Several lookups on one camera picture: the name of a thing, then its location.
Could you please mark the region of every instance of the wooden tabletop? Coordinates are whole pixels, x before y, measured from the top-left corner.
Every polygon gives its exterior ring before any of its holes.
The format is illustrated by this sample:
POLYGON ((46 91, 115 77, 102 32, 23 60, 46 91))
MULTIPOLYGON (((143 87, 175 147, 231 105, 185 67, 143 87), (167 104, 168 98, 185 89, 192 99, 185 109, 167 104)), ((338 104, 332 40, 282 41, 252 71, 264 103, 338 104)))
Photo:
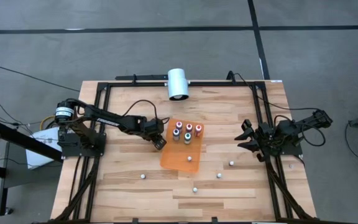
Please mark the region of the wooden tabletop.
MULTIPOLYGON (((83 82, 80 100, 93 104, 97 84, 83 82)), ((283 83, 266 81, 266 86, 270 102, 288 107, 283 83)), ((233 140, 242 133, 244 119, 257 127, 251 90, 244 86, 189 87, 189 94, 185 101, 169 101, 165 87, 112 88, 108 110, 114 113, 123 114, 133 102, 147 99, 157 106, 159 118, 203 123, 200 170, 189 174, 164 169, 160 167, 160 152, 151 143, 107 126, 108 140, 99 166, 92 222, 131 222, 132 218, 140 222, 210 222, 211 217, 229 222, 274 220, 265 164, 255 154, 237 147, 238 142, 233 140), (229 161, 234 161, 234 166, 229 166, 229 161), (193 187, 198 188, 197 193, 193 193, 193 187)), ((273 117, 291 116, 287 110, 271 110, 273 117)), ((152 106, 143 102, 134 106, 130 114, 154 117, 152 106)), ((73 157, 63 163, 51 218, 68 204, 76 160, 73 157)), ((293 156, 283 156, 282 160, 289 191, 307 213, 315 216, 303 165, 293 156)), ((284 217, 282 195, 278 189, 277 193, 284 217)), ((84 217, 85 207, 83 200, 80 217, 84 217)))

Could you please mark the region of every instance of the white cylinder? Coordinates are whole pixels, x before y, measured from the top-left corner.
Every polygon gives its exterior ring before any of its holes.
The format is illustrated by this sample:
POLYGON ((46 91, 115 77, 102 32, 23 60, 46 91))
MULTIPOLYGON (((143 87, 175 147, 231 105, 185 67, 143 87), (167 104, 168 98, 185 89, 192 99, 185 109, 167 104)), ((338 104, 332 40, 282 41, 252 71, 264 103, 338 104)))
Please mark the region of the white cylinder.
POLYGON ((195 135, 196 137, 200 136, 200 135, 201 135, 201 130, 202 130, 201 125, 197 125, 197 126, 196 126, 196 130, 195 130, 195 132, 194 132, 194 135, 195 135))
POLYGON ((173 135, 173 140, 179 141, 179 139, 180 139, 180 132, 179 132, 179 130, 174 129, 172 135, 173 135))
POLYGON ((191 134, 186 133, 185 134, 185 144, 190 144, 190 142, 191 142, 191 134))
POLYGON ((192 130, 193 130, 193 125, 187 124, 186 125, 186 132, 191 133, 192 130))
POLYGON ((182 127, 183 127, 183 123, 178 121, 177 122, 177 130, 179 130, 179 133, 181 133, 182 127))
POLYGON ((168 71, 168 95, 170 100, 185 100, 189 97, 185 71, 174 68, 168 71))

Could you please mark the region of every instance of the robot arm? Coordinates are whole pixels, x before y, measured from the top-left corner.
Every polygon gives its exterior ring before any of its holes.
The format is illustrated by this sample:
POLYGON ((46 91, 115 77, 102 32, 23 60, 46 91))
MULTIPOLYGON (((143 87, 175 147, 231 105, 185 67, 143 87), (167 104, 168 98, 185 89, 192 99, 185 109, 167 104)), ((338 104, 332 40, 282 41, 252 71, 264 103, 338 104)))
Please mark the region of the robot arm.
POLYGON ((58 134, 59 145, 70 144, 70 142, 65 142, 65 135, 68 128, 71 128, 80 137, 82 145, 87 147, 95 146, 100 134, 93 129, 87 128, 83 124, 84 121, 98 121, 117 127, 123 133, 133 134, 146 141, 151 141, 158 150, 161 150, 167 143, 161 135, 164 131, 161 119, 153 118, 148 121, 145 116, 121 116, 93 105, 88 105, 80 100, 67 99, 57 105, 55 113, 55 122, 60 126, 58 134), (79 113, 80 108, 84 109, 83 114, 79 113))
MULTIPOLYGON (((328 128, 332 122, 332 119, 325 111, 317 110, 313 112, 312 116, 300 121, 289 119, 280 121, 277 127, 270 127, 267 123, 259 124, 259 127, 254 131, 251 127, 251 122, 246 119, 241 126, 244 133, 236 137, 235 140, 250 138, 250 141, 242 142, 238 146, 252 152, 261 151, 262 155, 258 154, 258 159, 260 162, 263 162, 266 157, 277 156, 286 145, 299 145, 305 139, 303 135, 305 131, 311 128, 320 131, 319 128, 328 128)), ((325 138, 322 144, 312 145, 322 146, 324 143, 325 138)))

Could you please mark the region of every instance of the orange tray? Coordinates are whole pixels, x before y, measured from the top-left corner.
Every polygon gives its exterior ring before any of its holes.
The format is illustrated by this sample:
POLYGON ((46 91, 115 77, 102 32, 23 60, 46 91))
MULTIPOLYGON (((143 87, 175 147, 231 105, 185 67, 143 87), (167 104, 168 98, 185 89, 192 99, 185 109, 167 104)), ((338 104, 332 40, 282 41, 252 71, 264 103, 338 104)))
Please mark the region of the orange tray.
POLYGON ((197 173, 200 168, 201 145, 204 137, 204 125, 192 121, 182 121, 178 119, 170 119, 167 128, 167 135, 165 139, 167 144, 162 149, 162 156, 160 165, 166 169, 180 170, 185 172, 197 173), (173 130, 176 128, 176 123, 180 121, 183 124, 182 132, 180 133, 179 141, 173 140, 173 130), (190 144, 185 144, 186 125, 193 125, 191 132, 190 144), (196 125, 201 125, 202 130, 200 136, 194 135, 196 125))

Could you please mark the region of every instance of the gray floor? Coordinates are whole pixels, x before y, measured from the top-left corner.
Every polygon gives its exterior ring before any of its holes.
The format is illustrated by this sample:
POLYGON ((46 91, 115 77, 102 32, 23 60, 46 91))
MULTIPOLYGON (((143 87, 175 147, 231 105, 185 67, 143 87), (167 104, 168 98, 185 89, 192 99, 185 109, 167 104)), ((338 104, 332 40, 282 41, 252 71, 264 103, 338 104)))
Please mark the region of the gray floor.
MULTIPOLYGON (((260 26, 358 25, 356 0, 257 0, 255 8, 260 26)), ((251 25, 247 1, 0 0, 0 29, 203 25, 251 25)), ((318 216, 358 222, 358 159, 344 142, 347 120, 358 117, 358 30, 261 35, 271 79, 284 81, 290 106, 315 106, 334 120, 324 130, 326 145, 302 145, 318 216)), ((184 68, 189 79, 224 78, 229 70, 262 78, 252 31, 0 35, 0 61, 72 88, 83 80, 161 74, 174 67, 184 68)), ((56 103, 69 97, 78 94, 0 70, 0 103, 25 123, 52 114, 56 103)), ((0 115, 6 118, 1 110, 0 115)), ((300 119, 309 111, 292 115, 300 119)), ((358 153, 358 129, 349 130, 349 140, 358 153)), ((13 188, 8 206, 16 211, 0 223, 47 221, 57 182, 13 188)))

